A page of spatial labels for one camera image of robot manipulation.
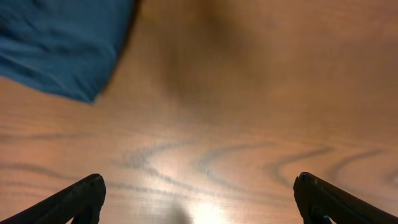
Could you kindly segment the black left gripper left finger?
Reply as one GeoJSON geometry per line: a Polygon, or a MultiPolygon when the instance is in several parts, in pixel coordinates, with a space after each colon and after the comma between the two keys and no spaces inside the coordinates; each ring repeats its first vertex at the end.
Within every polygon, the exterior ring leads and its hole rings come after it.
{"type": "Polygon", "coordinates": [[[1,224],[98,224],[105,197],[103,177],[91,174],[1,224]]]}

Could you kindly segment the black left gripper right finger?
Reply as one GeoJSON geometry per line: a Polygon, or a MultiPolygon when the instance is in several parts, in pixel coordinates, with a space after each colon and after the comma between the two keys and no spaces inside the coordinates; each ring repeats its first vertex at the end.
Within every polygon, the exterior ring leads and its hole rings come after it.
{"type": "Polygon", "coordinates": [[[309,172],[296,178],[293,190],[304,224],[397,224],[397,217],[309,172]]]}

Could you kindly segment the dark blue denim shorts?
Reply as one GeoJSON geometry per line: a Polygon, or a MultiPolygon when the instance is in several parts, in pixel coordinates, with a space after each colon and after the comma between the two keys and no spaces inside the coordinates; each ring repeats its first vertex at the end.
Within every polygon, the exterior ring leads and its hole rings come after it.
{"type": "Polygon", "coordinates": [[[1,0],[1,75],[94,102],[117,65],[134,0],[1,0]]]}

